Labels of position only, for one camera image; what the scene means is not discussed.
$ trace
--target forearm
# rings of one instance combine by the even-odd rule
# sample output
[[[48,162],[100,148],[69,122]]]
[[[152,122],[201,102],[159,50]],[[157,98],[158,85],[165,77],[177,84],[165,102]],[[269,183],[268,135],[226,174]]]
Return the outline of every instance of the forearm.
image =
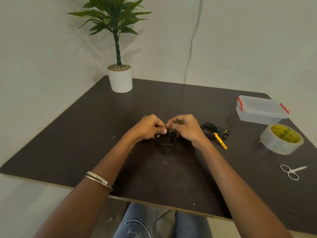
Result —
[[[195,146],[204,155],[241,237],[291,237],[276,215],[233,170],[208,139]]]
[[[135,143],[132,135],[125,134],[93,172],[113,185]],[[35,237],[89,237],[108,195],[107,187],[85,177],[49,216]]]

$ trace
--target bangle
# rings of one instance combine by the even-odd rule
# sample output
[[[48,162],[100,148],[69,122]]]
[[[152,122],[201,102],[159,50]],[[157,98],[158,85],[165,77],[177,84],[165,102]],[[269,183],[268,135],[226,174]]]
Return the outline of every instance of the bangle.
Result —
[[[104,180],[102,177],[100,177],[99,175],[88,171],[86,173],[86,177],[89,179],[92,179],[100,184],[103,184],[104,186],[106,186],[110,190],[110,192],[113,191],[113,188],[111,187],[111,185],[109,185],[109,183],[106,180]]]

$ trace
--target tape roll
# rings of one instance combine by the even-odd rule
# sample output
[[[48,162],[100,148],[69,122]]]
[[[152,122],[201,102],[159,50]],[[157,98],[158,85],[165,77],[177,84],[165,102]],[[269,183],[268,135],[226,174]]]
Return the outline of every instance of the tape roll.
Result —
[[[265,147],[281,155],[291,154],[304,143],[299,133],[281,124],[267,126],[260,135],[260,140]]]

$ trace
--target white flower pot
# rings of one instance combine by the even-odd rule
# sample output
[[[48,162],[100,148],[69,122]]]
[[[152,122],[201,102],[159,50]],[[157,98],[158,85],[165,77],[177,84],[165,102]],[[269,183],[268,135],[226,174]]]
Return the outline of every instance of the white flower pot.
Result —
[[[116,93],[126,93],[132,89],[131,68],[126,71],[115,72],[108,70],[111,89]]]

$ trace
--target yellow tape core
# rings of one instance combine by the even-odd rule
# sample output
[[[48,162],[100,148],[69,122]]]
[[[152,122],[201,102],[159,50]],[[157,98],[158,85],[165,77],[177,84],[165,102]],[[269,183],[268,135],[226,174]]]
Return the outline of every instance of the yellow tape core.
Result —
[[[272,133],[275,134],[276,137],[288,142],[288,143],[298,143],[300,141],[300,136],[294,130],[289,129],[280,124],[275,124],[271,127]]]

